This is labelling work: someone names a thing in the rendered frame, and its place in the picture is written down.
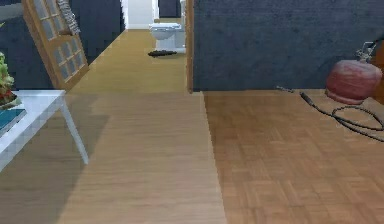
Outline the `brown wooden furniture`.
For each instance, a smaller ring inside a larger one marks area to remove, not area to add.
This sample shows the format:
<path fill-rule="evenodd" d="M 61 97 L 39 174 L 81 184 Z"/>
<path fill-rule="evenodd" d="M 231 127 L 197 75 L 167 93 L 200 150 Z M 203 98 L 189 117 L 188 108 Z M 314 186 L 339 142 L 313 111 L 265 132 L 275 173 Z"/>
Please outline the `brown wooden furniture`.
<path fill-rule="evenodd" d="M 374 57 L 371 61 L 382 72 L 382 78 L 379 80 L 373 93 L 373 98 L 384 105 L 384 41 L 381 41 L 375 49 Z"/>

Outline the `red round tank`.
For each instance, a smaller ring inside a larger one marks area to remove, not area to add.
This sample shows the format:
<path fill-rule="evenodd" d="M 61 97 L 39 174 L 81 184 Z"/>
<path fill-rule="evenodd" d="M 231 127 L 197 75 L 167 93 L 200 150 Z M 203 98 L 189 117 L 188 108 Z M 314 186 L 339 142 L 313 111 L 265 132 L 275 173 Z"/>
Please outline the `red round tank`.
<path fill-rule="evenodd" d="M 341 60 L 331 69 L 325 94 L 336 102 L 360 105 L 371 97 L 382 78 L 381 70 L 370 63 Z"/>

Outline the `white table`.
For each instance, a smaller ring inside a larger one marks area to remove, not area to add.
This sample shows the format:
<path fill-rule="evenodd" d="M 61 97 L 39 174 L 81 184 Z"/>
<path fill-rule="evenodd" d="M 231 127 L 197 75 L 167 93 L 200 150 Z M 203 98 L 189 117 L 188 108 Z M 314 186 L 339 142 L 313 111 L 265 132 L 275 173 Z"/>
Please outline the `white table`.
<path fill-rule="evenodd" d="M 85 164 L 89 157 L 77 127 L 67 107 L 64 90 L 19 90 L 26 114 L 0 137 L 0 172 L 13 160 L 23 147 L 37 134 L 46 122 L 60 110 Z"/>

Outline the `grey patterned cloth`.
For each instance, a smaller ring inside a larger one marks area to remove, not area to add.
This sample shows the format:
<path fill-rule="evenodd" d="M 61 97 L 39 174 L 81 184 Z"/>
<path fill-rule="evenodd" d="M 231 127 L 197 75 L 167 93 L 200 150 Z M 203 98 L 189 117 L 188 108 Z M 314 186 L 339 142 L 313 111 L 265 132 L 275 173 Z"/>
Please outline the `grey patterned cloth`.
<path fill-rule="evenodd" d="M 76 16 L 72 12 L 72 9 L 70 7 L 68 0 L 56 0 L 57 5 L 63 15 L 64 21 L 67 24 L 67 27 L 69 29 L 69 32 L 71 35 L 77 35 L 81 32 L 78 23 L 76 21 Z"/>

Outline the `grey metal valve fitting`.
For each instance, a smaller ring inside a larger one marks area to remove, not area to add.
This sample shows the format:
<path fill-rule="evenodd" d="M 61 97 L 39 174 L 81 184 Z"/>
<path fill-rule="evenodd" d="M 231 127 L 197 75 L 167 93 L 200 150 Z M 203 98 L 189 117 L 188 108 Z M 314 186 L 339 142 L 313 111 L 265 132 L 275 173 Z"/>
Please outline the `grey metal valve fitting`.
<path fill-rule="evenodd" d="M 369 63 L 372 53 L 376 48 L 376 43 L 372 41 L 364 42 L 362 47 L 356 51 L 356 57 L 361 62 Z"/>

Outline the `wooden door with glass panes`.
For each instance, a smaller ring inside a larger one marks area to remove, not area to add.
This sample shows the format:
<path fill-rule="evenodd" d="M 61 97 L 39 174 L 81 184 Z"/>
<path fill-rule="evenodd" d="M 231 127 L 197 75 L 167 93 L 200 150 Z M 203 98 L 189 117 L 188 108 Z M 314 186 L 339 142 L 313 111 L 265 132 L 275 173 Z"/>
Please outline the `wooden door with glass panes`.
<path fill-rule="evenodd" d="M 21 0 L 23 18 L 55 89 L 72 89 L 89 71 L 80 33 L 71 35 L 56 0 Z"/>

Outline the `teal book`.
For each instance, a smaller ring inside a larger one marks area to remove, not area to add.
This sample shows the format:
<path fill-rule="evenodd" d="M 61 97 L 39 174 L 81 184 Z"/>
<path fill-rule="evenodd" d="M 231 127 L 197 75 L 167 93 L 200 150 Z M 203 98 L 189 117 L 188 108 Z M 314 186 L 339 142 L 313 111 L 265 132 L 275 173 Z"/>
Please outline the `teal book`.
<path fill-rule="evenodd" d="M 0 137 L 16 125 L 26 114 L 25 109 L 0 110 Z"/>

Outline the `wooden door frame post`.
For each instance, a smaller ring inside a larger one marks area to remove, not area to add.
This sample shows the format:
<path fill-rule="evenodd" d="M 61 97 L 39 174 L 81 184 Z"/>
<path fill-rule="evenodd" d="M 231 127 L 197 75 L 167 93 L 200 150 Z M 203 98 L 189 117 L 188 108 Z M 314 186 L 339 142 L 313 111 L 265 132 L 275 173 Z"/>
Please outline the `wooden door frame post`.
<path fill-rule="evenodd" d="M 193 0 L 186 0 L 186 72 L 187 90 L 193 92 Z"/>

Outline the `black flat floor mat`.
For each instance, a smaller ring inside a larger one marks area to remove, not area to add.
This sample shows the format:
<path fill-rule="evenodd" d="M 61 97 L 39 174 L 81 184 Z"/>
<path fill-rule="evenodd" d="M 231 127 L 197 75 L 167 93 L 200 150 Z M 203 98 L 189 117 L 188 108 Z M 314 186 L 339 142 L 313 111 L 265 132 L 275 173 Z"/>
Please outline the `black flat floor mat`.
<path fill-rule="evenodd" d="M 153 58 L 156 57 L 162 57 L 162 56 L 170 56 L 177 54 L 176 51 L 169 51 L 169 50 L 154 50 L 148 53 L 148 56 L 151 56 Z"/>

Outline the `white toilet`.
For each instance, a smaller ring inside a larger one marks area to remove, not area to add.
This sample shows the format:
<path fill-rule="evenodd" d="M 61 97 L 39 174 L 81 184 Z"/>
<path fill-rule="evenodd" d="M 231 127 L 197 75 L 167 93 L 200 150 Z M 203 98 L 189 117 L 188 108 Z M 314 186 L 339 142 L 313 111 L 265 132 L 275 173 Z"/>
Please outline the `white toilet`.
<path fill-rule="evenodd" d="M 156 18 L 149 25 L 154 50 L 186 53 L 186 0 L 156 0 Z"/>

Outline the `green leafy house plant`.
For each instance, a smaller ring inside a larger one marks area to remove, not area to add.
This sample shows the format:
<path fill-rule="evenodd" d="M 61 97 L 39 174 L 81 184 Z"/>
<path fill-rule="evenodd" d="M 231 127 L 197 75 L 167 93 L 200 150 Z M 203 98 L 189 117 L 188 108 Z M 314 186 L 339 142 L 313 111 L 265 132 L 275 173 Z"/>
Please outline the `green leafy house plant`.
<path fill-rule="evenodd" d="M 14 78 L 8 73 L 5 54 L 0 52 L 0 106 L 4 106 L 17 98 L 11 90 L 13 84 Z"/>

